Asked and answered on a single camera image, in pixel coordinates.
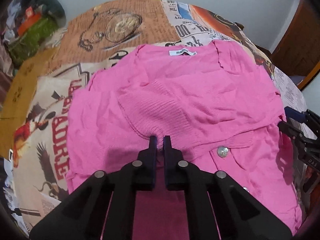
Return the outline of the brown wooden door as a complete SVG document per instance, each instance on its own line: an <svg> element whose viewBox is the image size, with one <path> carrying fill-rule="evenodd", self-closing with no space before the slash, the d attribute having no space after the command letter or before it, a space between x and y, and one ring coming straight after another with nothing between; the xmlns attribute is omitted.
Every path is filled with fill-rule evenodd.
<svg viewBox="0 0 320 240"><path fill-rule="evenodd" d="M303 90L319 73L319 16L300 0L297 11L279 44L272 62L288 76L302 76Z"/></svg>

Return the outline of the printed newspaper pattern bedspread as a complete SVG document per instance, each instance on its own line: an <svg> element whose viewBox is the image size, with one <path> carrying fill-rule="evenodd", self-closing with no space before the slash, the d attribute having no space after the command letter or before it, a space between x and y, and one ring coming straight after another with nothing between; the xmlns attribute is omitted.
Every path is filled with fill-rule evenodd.
<svg viewBox="0 0 320 240"><path fill-rule="evenodd" d="M49 62L47 74L38 77L26 120L19 128L30 127L33 119L43 119L50 111L65 115L75 85L86 85L96 70L110 68L140 44L199 47L212 40L239 42L269 72L284 105L306 110L302 92L238 24L180 2L115 0L79 15L40 45L37 53L55 47L59 51Z"/></svg>

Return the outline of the yellow cardboard box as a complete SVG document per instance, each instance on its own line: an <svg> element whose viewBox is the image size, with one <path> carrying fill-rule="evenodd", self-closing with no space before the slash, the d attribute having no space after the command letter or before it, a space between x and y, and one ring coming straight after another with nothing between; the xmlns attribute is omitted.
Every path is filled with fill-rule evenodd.
<svg viewBox="0 0 320 240"><path fill-rule="evenodd" d="M26 120L38 77L47 74L49 62L58 51L55 47L37 53L24 61L14 77L1 111L1 157L8 158L14 133Z"/></svg>

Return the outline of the orange box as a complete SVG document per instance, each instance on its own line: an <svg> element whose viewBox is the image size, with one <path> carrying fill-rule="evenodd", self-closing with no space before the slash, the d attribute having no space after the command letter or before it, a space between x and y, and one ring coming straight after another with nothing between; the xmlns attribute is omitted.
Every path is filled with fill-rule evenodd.
<svg viewBox="0 0 320 240"><path fill-rule="evenodd" d="M26 19L18 28L17 33L21 37L32 25L41 19L41 14L35 14Z"/></svg>

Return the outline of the pink knit cardigan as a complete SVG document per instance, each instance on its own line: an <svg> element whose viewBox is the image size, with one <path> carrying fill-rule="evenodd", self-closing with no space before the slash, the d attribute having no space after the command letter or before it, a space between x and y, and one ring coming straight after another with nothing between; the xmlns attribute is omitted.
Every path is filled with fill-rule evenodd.
<svg viewBox="0 0 320 240"><path fill-rule="evenodd" d="M97 170L112 173L134 161L150 136L158 149L169 136L186 161L225 171L295 233L302 211L292 144L278 129L284 119L267 71L238 43L138 46L72 95L68 191Z"/></svg>

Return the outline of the dark grey plush toy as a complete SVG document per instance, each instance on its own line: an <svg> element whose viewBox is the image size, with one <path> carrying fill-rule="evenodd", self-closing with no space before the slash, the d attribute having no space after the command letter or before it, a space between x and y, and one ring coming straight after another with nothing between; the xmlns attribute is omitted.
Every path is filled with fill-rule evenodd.
<svg viewBox="0 0 320 240"><path fill-rule="evenodd" d="M42 14L52 17L57 25L62 28L66 25L66 14L58 0L40 0Z"/></svg>

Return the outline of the green storage bag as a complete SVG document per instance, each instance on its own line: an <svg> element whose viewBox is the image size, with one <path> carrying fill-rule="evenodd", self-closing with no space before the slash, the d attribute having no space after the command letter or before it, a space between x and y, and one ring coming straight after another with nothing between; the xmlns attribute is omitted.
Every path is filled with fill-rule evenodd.
<svg viewBox="0 0 320 240"><path fill-rule="evenodd" d="M50 17L38 20L17 41L8 45L13 65L18 68L25 60L33 57L40 45L58 29Z"/></svg>

